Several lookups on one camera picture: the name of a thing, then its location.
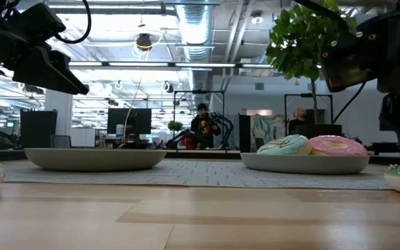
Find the large mint frosted donut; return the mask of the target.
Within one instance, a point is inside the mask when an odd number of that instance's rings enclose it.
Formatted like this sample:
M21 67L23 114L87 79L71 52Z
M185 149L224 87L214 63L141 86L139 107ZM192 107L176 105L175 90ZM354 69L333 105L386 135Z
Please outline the large mint frosted donut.
M288 135L272 140L259 148L258 155L309 155L310 141L303 135Z

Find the painted grey-blue tarp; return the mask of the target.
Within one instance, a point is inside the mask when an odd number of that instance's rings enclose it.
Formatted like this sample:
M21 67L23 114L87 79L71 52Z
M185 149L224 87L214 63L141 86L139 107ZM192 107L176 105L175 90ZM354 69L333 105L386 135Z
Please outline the painted grey-blue tarp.
M252 115L250 129L251 151L257 152L257 139L262 139L265 144L285 136L285 117L280 114Z

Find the grey-blue round plate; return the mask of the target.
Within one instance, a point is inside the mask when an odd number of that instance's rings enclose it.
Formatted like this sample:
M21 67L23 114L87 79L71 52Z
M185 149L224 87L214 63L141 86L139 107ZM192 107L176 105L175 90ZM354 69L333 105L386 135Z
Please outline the grey-blue round plate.
M258 155L241 153L243 164L254 170L289 174L358 174L369 163L369 156Z

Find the black upright panel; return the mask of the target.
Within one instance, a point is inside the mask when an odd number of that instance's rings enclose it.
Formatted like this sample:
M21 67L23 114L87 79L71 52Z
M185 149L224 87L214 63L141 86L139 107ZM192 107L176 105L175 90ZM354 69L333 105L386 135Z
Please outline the black upright panel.
M51 136L56 132L57 116L56 110L21 111L20 138L22 148L49 148Z

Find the grey office chair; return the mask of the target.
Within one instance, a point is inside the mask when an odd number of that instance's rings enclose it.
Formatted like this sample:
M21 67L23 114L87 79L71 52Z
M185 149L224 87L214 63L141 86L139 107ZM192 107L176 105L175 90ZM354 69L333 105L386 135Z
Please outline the grey office chair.
M72 147L69 135L51 135L51 148L68 149Z

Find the large pink frosted donut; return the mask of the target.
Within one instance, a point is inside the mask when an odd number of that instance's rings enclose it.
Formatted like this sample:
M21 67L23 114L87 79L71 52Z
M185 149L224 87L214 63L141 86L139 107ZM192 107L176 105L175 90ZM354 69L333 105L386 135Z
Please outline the large pink frosted donut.
M355 140L337 135L320 135L310 139L311 154L326 156L366 156L367 150Z

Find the olive green round plate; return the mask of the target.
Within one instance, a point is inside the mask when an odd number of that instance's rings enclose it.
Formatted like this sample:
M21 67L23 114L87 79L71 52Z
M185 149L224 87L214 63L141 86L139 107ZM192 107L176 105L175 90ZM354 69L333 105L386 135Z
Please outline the olive green round plate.
M151 169L167 152L153 149L30 148L26 157L38 167L67 172L124 172Z

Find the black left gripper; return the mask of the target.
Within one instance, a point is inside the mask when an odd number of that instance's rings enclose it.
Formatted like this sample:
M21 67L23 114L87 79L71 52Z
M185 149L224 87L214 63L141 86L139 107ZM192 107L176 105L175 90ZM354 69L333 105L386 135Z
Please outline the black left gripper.
M12 79L20 83L67 94L87 94L89 87L69 69L70 58L51 50L46 43L51 37L23 32L13 21L18 15L0 16L0 66L12 71Z

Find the green leafy plant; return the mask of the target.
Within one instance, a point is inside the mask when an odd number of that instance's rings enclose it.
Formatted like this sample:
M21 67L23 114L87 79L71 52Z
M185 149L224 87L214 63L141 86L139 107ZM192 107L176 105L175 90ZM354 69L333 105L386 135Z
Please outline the green leafy plant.
M337 22L297 4L282 10L269 34L267 63L286 79L307 78L311 83L314 123L318 124L316 81L320 77L319 60L338 37Z

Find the black cabinet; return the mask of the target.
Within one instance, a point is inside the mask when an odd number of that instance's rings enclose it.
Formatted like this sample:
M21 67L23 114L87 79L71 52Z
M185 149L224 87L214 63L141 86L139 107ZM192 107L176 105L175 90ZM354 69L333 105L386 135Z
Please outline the black cabinet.
M241 153L251 151L251 117L239 115L239 149Z

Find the black desk monitor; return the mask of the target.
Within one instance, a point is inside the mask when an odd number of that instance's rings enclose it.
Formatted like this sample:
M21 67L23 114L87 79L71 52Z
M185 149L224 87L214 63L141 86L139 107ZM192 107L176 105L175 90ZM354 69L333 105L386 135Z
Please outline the black desk monitor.
M151 133L151 109L109 108L107 132L117 134L117 125L126 125L126 134L146 135Z

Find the black plant pot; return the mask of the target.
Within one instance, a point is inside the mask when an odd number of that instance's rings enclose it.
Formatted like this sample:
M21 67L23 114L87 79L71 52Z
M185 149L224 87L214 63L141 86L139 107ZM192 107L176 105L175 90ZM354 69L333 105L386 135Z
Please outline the black plant pot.
M308 139L321 135L342 135L342 126L337 124L303 124L295 127L295 133Z

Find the grey woven placemat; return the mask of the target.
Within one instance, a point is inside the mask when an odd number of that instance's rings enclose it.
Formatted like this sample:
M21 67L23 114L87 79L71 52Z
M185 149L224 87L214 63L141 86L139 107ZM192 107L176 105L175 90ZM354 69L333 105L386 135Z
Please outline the grey woven placemat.
M59 172L27 160L5 161L5 182L96 185L178 185L223 188L312 188L387 190L381 166L359 174L312 175L262 172L232 161L164 160L151 169L133 172Z

